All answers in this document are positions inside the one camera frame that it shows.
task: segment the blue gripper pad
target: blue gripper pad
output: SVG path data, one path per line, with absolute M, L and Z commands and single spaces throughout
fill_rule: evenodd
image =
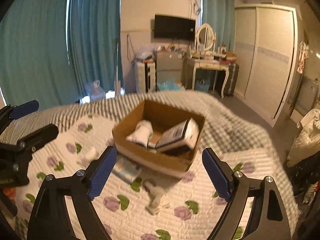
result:
M 104 158 L 100 166 L 90 180 L 90 190 L 88 197 L 92 201 L 95 197 L 100 196 L 104 185 L 106 184 L 110 173 L 117 161 L 117 149 L 113 147 Z
M 12 109 L 11 113 L 9 114 L 10 119 L 17 120 L 22 118 L 28 114 L 34 113 L 38 111 L 39 103 L 36 100 L 27 102 L 21 106 L 16 106 Z
M 228 202 L 231 196 L 228 181 L 207 149 L 202 152 L 202 163 L 219 197 Z

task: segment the cardboard box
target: cardboard box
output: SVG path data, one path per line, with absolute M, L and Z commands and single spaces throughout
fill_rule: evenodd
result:
M 152 151 L 126 140 L 126 137 L 135 131 L 137 123 L 141 120 L 151 122 L 153 127 L 151 142 L 156 143 L 163 132 L 189 118 L 193 118 L 199 126 L 198 140 L 192 151 L 188 151 L 179 157 Z M 114 127 L 112 134 L 116 148 L 122 155 L 150 169 L 181 179 L 189 170 L 196 156 L 204 122 L 205 118 L 199 114 L 145 100 Z

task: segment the bed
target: bed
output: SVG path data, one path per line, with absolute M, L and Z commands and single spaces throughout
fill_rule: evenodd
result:
M 145 208 L 150 198 L 143 187 L 129 185 L 111 173 L 93 205 L 112 239 L 207 239 L 226 205 L 215 192 L 201 163 L 201 152 L 207 147 L 248 177 L 262 179 L 270 175 L 275 179 L 293 235 L 298 208 L 291 183 L 267 132 L 234 115 L 206 93 L 172 91 L 129 94 L 91 104 L 59 106 L 12 122 L 1 135 L 1 142 L 15 144 L 19 138 L 49 123 L 57 125 L 60 131 L 55 141 L 34 153 L 28 170 L 30 184 L 17 189 L 15 230 L 22 239 L 26 238 L 32 203 L 44 176 L 70 176 L 83 169 L 82 154 L 92 147 L 102 154 L 106 146 L 112 144 L 113 126 L 145 98 L 204 115 L 203 137 L 197 156 L 182 180 L 143 168 L 141 180 L 151 179 L 164 187 L 165 199 L 171 203 L 155 216 Z M 66 202 L 76 236 L 85 239 L 68 197 Z M 249 198 L 234 239 L 242 236 L 251 205 Z

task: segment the television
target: television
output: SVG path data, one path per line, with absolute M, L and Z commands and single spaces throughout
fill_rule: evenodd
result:
M 194 41 L 195 29 L 195 20 L 167 15 L 155 15 L 154 38 Z

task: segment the book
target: book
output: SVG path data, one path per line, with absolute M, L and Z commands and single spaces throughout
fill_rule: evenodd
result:
M 112 172 L 126 183 L 131 184 L 141 174 L 142 167 L 123 156 L 118 156 Z

